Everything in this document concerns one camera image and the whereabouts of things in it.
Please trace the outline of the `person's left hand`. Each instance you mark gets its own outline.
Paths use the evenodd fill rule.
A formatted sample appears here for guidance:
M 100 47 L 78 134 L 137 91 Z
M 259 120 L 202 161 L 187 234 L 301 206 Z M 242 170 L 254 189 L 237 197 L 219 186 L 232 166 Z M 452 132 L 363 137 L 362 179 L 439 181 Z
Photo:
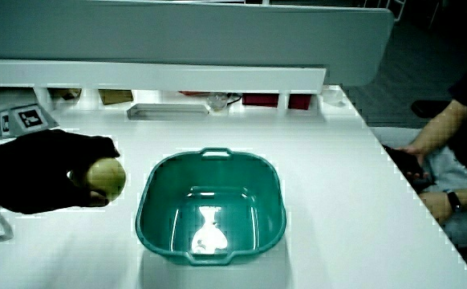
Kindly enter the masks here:
M 122 192 L 126 173 L 105 136 L 51 129 L 43 109 L 30 105 L 0 115 L 15 138 L 0 144 L 0 207 L 22 214 L 101 207 Z

